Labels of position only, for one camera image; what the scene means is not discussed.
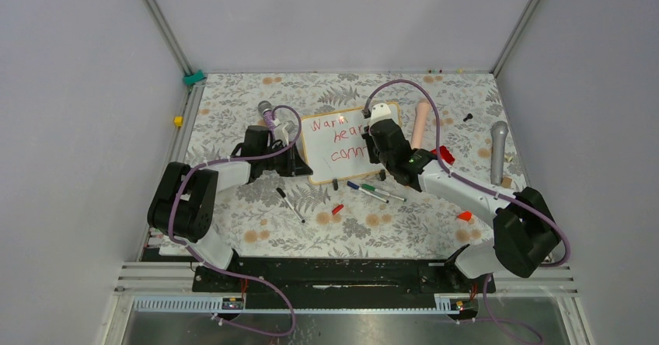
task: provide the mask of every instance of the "whiteboard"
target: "whiteboard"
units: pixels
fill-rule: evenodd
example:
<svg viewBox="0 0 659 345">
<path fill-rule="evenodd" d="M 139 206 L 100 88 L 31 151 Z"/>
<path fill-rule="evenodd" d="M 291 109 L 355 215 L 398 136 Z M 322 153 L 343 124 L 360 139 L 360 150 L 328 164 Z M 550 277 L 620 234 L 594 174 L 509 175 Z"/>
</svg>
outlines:
<svg viewBox="0 0 659 345">
<path fill-rule="evenodd" d="M 400 108 L 387 103 L 400 126 Z M 339 110 L 302 118 L 302 144 L 307 165 L 313 170 L 309 181 L 313 184 L 331 182 L 377 173 L 382 164 L 368 161 L 366 141 L 361 132 L 366 119 L 361 108 Z"/>
</svg>

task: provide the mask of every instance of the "pink dildo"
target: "pink dildo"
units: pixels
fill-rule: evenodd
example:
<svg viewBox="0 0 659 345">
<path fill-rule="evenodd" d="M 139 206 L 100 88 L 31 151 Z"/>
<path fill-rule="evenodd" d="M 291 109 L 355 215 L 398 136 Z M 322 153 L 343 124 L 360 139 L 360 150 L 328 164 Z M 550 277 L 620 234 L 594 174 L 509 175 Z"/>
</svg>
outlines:
<svg viewBox="0 0 659 345">
<path fill-rule="evenodd" d="M 421 143 L 424 141 L 424 131 L 426 130 L 426 120 L 428 119 L 428 112 L 431 110 L 431 105 L 426 99 L 422 99 L 417 104 L 417 119 L 414 121 L 414 130 L 412 131 L 412 149 L 421 148 Z"/>
</svg>

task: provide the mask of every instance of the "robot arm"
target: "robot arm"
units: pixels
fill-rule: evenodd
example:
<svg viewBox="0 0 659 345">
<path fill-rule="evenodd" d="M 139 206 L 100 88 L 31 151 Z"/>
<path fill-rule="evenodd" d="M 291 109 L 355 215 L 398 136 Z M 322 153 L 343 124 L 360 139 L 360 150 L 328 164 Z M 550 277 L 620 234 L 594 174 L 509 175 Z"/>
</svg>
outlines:
<svg viewBox="0 0 659 345">
<path fill-rule="evenodd" d="M 473 183 L 514 197 L 553 219 L 538 191 L 526 187 L 520 193 L 514 193 L 457 170 L 445 172 L 435 154 L 410 147 L 386 104 L 372 107 L 362 137 L 366 140 L 371 162 L 382 163 L 396 182 L 449 200 L 492 226 L 493 240 L 478 246 L 467 245 L 449 258 L 467 278 L 474 279 L 500 270 L 529 277 L 558 245 L 558 235 L 541 219 L 509 201 L 491 197 L 451 178 L 451 174 L 458 173 Z"/>
<path fill-rule="evenodd" d="M 226 268 L 233 254 L 231 246 L 219 235 L 219 230 L 211 227 L 217 192 L 251 183 L 266 170 L 274 170 L 280 176 L 313 174 L 295 147 L 268 159 L 248 159 L 271 154 L 288 145 L 288 133 L 277 130 L 281 126 L 284 125 L 278 121 L 276 129 L 272 131 L 267 127 L 249 126 L 245 140 L 236 145 L 231 154 L 231 157 L 246 161 L 236 160 L 210 166 L 197 170 L 190 177 L 176 209 L 173 233 L 179 239 L 186 239 L 204 260 L 217 267 Z M 189 171 L 190 166 L 181 162 L 167 165 L 148 209 L 149 226 L 167 233 L 176 192 Z"/>
</svg>

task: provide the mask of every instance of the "black marker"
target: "black marker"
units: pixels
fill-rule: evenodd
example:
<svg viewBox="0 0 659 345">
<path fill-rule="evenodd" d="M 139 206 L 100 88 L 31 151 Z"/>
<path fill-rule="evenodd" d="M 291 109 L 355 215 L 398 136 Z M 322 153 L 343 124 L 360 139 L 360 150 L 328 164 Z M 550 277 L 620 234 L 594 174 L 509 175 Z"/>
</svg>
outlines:
<svg viewBox="0 0 659 345">
<path fill-rule="evenodd" d="M 288 205 L 288 207 L 289 207 L 293 212 L 295 212 L 295 215 L 298 216 L 298 218 L 300 219 L 300 221 L 301 221 L 302 223 L 305 223 L 305 219 L 302 217 L 302 214 L 300 214 L 300 212 L 297 211 L 297 210 L 295 209 L 295 207 L 293 207 L 293 204 L 291 204 L 291 202 L 288 201 L 288 199 L 286 198 L 286 193 L 284 193 L 284 190 L 282 190 L 281 188 L 277 187 L 277 192 L 279 193 L 279 195 L 281 196 L 281 198 L 284 199 L 284 201 L 286 201 L 286 205 Z"/>
</svg>

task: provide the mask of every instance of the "floral tablecloth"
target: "floral tablecloth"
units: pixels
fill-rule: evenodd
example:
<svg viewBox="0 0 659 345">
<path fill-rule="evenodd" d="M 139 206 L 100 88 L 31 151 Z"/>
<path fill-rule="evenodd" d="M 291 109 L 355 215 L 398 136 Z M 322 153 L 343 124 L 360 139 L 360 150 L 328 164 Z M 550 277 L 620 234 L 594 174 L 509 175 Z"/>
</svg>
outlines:
<svg viewBox="0 0 659 345">
<path fill-rule="evenodd" d="M 263 124 L 256 110 L 261 100 L 288 104 L 301 116 L 362 107 L 384 82 L 406 78 L 420 83 L 440 110 L 441 142 L 455 156 L 454 167 L 490 181 L 490 127 L 506 120 L 492 75 L 474 74 L 211 74 L 194 122 L 186 162 L 195 165 L 228 155 L 250 124 Z M 377 102 L 401 107 L 405 135 L 411 138 L 416 105 L 423 95 L 410 85 L 382 90 Z M 463 122 L 471 113 L 473 118 Z M 282 111 L 280 118 L 292 119 Z M 428 118 L 423 148 L 434 148 L 436 119 Z M 512 136 L 506 140 L 504 175 L 512 188 L 525 186 Z M 391 176 L 355 179 L 408 199 L 389 204 L 356 194 L 340 182 L 312 185 L 307 177 L 280 178 L 273 172 L 255 183 L 217 194 L 214 227 L 241 256 L 307 256 L 370 258 L 445 258 L 465 243 L 492 237 L 480 220 L 457 219 L 462 209 L 427 193 L 398 185 Z M 302 224 L 275 191 L 284 189 L 307 222 Z M 338 204 L 344 209 L 332 216 Z M 186 254 L 168 239 L 161 254 Z"/>
</svg>

